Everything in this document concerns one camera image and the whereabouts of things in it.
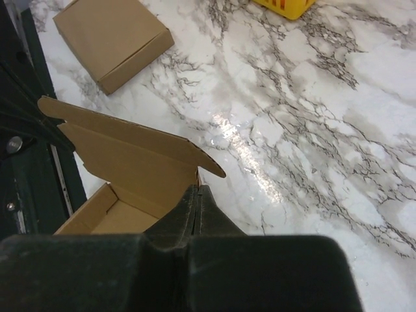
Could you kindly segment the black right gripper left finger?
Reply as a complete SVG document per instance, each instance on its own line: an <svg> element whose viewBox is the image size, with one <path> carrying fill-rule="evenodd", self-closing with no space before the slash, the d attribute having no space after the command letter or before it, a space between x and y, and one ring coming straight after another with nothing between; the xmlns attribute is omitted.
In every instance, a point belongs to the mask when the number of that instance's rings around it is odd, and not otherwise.
<svg viewBox="0 0 416 312"><path fill-rule="evenodd" d="M187 311L185 246L198 187L142 234L13 235L1 242L2 311Z"/></svg>

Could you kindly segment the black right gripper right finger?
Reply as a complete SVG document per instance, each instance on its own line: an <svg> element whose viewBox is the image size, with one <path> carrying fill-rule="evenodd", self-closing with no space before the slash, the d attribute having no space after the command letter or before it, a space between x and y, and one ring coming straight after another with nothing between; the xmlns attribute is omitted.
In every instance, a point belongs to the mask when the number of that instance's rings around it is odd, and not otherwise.
<svg viewBox="0 0 416 312"><path fill-rule="evenodd" d="M207 186L189 187L183 311L361 311L346 255L319 235L248 236Z"/></svg>

